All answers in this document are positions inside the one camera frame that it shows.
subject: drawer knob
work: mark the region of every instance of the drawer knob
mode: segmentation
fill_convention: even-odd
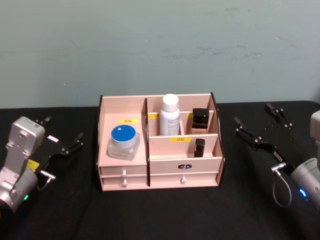
[[[122,170],[121,177],[122,178],[126,178],[127,177],[127,171],[126,170]]]
[[[121,184],[122,187],[126,188],[128,186],[128,181],[127,179],[124,179],[122,184]]]
[[[181,183],[182,183],[182,184],[185,184],[186,182],[188,182],[188,180],[186,179],[185,176],[183,176],[183,177],[181,178]]]

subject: black table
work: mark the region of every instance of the black table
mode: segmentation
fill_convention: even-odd
[[[57,159],[57,179],[43,192],[33,192],[1,226],[1,240],[318,240],[320,212],[298,194],[291,183],[290,207],[278,207],[272,197],[276,161],[267,153],[252,152],[233,137],[239,117],[252,132],[273,120],[263,102],[221,103],[222,144],[226,169],[221,188],[180,188],[104,192],[95,169],[96,107],[0,110],[1,163],[11,124],[21,116],[52,116],[47,132],[70,143],[84,132],[84,148],[68,160]],[[295,125],[292,135],[311,155],[310,117],[320,104],[310,101],[274,102]],[[280,201],[287,200],[279,183]]]

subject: wooden organizer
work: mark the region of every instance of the wooden organizer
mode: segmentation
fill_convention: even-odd
[[[159,134],[163,95],[101,96],[97,166],[103,191],[220,186],[225,157],[214,95],[177,96],[180,109],[177,136]],[[209,109],[208,134],[190,134],[193,108]],[[140,134],[133,160],[107,154],[111,131],[121,124],[133,126]],[[203,157],[194,157],[197,138],[205,139]],[[192,167],[178,168],[183,165]]]

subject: yellow sticker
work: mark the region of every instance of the yellow sticker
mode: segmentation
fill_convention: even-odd
[[[123,119],[119,120],[118,124],[137,124],[139,122],[139,119]]]
[[[149,113],[148,119],[158,119],[160,118],[160,113]]]
[[[192,137],[171,137],[171,142],[191,142]]]
[[[37,170],[37,168],[39,167],[39,165],[40,165],[40,164],[39,164],[38,162],[32,161],[31,159],[29,159],[26,167],[27,167],[28,169],[30,169],[31,171],[34,172],[34,171]]]

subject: light blue wall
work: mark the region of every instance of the light blue wall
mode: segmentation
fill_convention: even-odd
[[[320,101],[318,0],[3,0],[0,107]]]

